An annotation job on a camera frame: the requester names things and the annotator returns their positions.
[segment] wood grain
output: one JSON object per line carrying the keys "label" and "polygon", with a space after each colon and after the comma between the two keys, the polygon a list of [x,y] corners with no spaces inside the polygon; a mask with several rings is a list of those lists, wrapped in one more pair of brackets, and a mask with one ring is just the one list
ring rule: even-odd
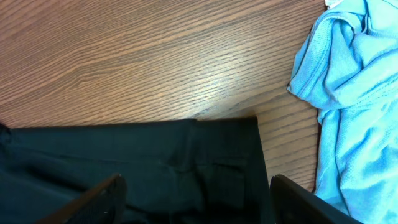
{"label": "wood grain", "polygon": [[257,115],[268,175],[311,190],[316,111],[289,94],[323,0],[0,2],[12,128]]}

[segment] crumpled cloth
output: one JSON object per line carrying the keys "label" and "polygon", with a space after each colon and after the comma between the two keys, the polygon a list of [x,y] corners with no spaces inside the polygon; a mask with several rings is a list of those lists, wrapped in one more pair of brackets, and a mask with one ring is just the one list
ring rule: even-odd
{"label": "crumpled cloth", "polygon": [[288,90],[319,109],[315,194],[363,223],[398,223],[398,0],[324,12]]}

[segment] blue fabric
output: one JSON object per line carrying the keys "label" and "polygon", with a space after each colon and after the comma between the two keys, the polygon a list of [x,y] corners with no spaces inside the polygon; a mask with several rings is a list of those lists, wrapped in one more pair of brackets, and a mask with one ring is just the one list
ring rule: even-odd
{"label": "blue fabric", "polygon": [[398,0],[344,0],[314,24],[288,90],[319,109],[315,194],[398,223]]}

